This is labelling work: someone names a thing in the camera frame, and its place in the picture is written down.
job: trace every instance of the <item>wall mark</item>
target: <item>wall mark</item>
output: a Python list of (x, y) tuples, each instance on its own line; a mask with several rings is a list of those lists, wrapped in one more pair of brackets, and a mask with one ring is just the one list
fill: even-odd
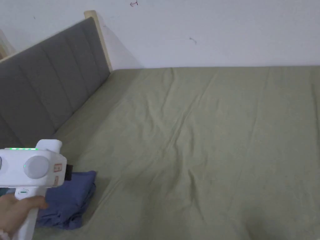
[(138, 5), (138, 0), (135, 3), (130, 3), (130, 6), (133, 7), (135, 4)]
[(189, 37), (189, 40), (192, 40), (195, 43), (195, 45), (197, 45), (197, 41), (194, 40), (192, 37)]

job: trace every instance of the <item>orange label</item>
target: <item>orange label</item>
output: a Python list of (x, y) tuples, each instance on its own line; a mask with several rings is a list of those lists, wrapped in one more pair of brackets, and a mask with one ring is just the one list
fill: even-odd
[(53, 172), (60, 172), (62, 171), (62, 164), (55, 164), (53, 168)]
[(53, 186), (58, 186), (58, 182), (59, 182), (59, 176), (56, 176), (56, 177), (54, 178)]

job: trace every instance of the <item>white handheld device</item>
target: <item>white handheld device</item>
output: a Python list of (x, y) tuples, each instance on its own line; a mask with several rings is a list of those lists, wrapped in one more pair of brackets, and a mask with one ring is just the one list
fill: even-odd
[[(42, 139), (35, 148), (0, 149), (0, 187), (15, 188), (19, 200), (45, 196), (47, 188), (64, 183), (67, 159), (60, 154), (62, 142)], [(32, 209), (13, 240), (31, 240), (38, 209)]]

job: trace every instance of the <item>gray round button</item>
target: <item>gray round button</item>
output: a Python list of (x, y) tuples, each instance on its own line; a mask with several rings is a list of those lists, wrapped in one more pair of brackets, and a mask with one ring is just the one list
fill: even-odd
[(24, 165), (24, 173), (32, 179), (44, 177), (49, 170), (49, 160), (44, 156), (33, 156)]

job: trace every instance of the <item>black nozzle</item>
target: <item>black nozzle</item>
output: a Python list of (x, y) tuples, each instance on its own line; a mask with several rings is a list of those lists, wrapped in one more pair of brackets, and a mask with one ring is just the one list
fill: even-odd
[(71, 181), (71, 178), (72, 178), (72, 169), (73, 169), (73, 165), (67, 164), (67, 167), (66, 167), (66, 175), (64, 176), (64, 180), (65, 180), (65, 181)]

